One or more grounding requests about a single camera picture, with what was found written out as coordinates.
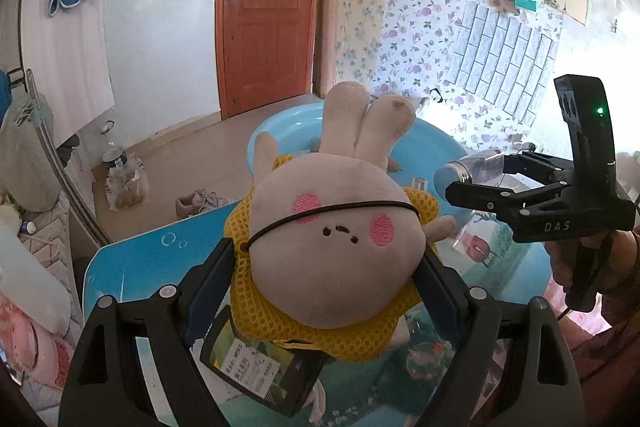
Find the person's right hand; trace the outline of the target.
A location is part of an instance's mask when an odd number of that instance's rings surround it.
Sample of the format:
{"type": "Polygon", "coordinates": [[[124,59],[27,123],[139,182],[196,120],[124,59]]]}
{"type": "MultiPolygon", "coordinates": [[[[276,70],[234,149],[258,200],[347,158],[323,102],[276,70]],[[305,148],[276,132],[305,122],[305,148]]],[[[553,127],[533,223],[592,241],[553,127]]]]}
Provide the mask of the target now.
{"type": "MultiPolygon", "coordinates": [[[[631,195],[639,196],[639,153],[617,155],[617,179],[631,195]]],[[[561,242],[547,242],[544,248],[550,257],[552,277],[555,283],[568,293],[573,286],[577,244],[587,248],[599,248],[605,239],[611,239],[611,254],[608,263],[600,269],[598,291],[612,291],[626,282],[634,271],[638,255],[636,234],[631,231],[603,231],[582,239],[567,239],[561,242]]]]}

